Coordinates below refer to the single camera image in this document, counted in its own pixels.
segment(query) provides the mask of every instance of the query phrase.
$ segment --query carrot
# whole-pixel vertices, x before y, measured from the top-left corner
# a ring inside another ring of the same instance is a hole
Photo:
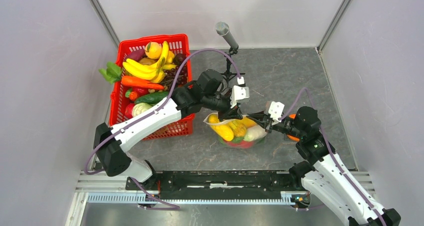
[[[135,101],[135,100],[137,100],[137,98],[138,98],[139,96],[140,96],[140,95],[139,95],[137,92],[133,91],[133,92],[131,92],[131,93],[129,94],[129,99],[130,99],[130,100],[132,100],[132,101]]]
[[[154,90],[163,90],[164,86],[151,83],[148,80],[140,79],[138,77],[134,76],[128,76],[124,75],[121,79],[122,85],[129,86],[129,87],[140,87],[140,88],[147,88],[147,89],[154,89]]]

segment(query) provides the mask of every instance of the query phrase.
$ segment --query gray wall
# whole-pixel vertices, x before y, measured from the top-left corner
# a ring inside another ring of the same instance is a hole
[[[361,169],[402,225],[422,225],[424,0],[352,0],[323,51]]]
[[[0,225],[63,225],[116,49],[88,0],[0,0],[0,16]]]

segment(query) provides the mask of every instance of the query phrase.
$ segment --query white wall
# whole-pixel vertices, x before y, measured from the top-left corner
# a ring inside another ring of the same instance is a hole
[[[0,0],[0,225],[65,223],[116,49],[88,0]]]
[[[422,225],[424,1],[352,0],[323,50],[358,164],[401,225]]]
[[[342,0],[99,0],[120,40],[186,33],[190,48],[228,48],[225,21],[241,48],[317,46]]]

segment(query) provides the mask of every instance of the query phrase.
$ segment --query bag of produce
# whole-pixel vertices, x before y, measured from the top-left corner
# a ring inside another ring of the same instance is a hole
[[[243,119],[219,121],[218,113],[211,113],[203,120],[218,134],[219,141],[233,148],[250,148],[265,140],[265,129],[243,115]]]

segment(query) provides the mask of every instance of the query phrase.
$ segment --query microphone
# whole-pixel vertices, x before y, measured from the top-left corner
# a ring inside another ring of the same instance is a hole
[[[231,35],[230,28],[228,27],[227,23],[222,21],[218,22],[215,25],[215,30],[218,35],[224,38],[224,40],[233,50],[237,50],[239,48],[239,44],[237,44],[236,40],[234,40],[233,35]]]

